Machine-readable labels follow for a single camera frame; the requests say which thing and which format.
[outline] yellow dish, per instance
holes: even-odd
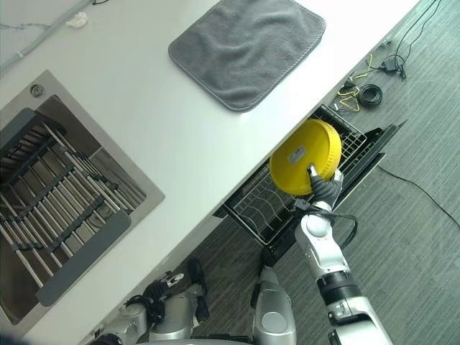
[[[339,133],[324,121],[305,121],[270,157],[270,174],[275,185],[294,196],[311,193],[307,167],[313,163],[328,180],[339,166]]]

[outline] kitchen counter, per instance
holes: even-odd
[[[299,2],[326,20],[323,39],[245,114],[225,109],[167,54],[215,0],[88,6],[84,28],[62,27],[4,73],[1,106],[50,70],[166,195],[27,333],[34,344],[77,344],[146,277],[174,268],[208,234],[202,222],[418,0]]]

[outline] sink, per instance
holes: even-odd
[[[0,332],[21,336],[165,196],[49,71],[0,130]]]

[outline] floor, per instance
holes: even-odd
[[[391,45],[374,52],[375,62],[395,51],[405,27],[429,2],[421,1]],[[422,185],[458,220],[459,15],[457,0],[442,1],[413,45],[407,80],[372,73],[363,83],[382,88],[382,104],[372,111],[342,113],[363,130],[407,120],[385,147],[381,166]],[[404,56],[417,33],[409,34],[402,45]],[[460,344],[460,229],[417,188],[378,168],[339,210],[359,219],[359,233],[344,254],[394,343]],[[342,225],[335,226],[337,233],[346,226]],[[259,253],[255,241],[228,218],[192,253],[202,262],[210,289],[211,317],[196,335],[251,334],[249,300]],[[328,344],[331,327],[297,245],[275,271],[293,302],[298,343]]]

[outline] white label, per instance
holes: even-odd
[[[294,165],[295,163],[297,163],[303,156],[305,156],[305,154],[307,153],[307,151],[305,150],[305,147],[303,145],[299,146],[296,151],[294,151],[294,153],[292,153],[290,156],[289,156],[289,163]]]

